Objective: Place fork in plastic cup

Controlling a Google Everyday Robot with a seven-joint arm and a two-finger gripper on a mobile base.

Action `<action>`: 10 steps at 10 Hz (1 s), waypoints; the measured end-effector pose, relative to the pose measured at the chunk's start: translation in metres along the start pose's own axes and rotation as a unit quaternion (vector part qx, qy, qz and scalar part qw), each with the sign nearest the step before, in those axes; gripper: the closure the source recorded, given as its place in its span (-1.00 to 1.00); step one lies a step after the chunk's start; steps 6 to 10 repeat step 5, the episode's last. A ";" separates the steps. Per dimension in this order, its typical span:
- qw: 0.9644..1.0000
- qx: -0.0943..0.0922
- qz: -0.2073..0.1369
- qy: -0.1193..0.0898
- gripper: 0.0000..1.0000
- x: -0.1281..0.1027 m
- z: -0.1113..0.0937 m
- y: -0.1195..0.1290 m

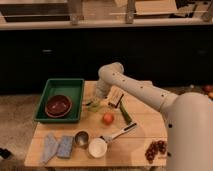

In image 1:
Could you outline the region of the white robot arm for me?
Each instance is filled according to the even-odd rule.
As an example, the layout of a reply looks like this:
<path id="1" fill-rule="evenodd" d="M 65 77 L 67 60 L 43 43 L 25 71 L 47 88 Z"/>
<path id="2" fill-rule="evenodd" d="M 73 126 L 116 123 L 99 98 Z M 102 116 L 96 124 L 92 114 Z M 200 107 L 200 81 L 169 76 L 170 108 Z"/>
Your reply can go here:
<path id="1" fill-rule="evenodd" d="M 177 95 L 124 75 L 119 62 L 102 66 L 95 94 L 105 98 L 117 86 L 165 117 L 167 171 L 213 171 L 213 101 L 206 95 Z"/>

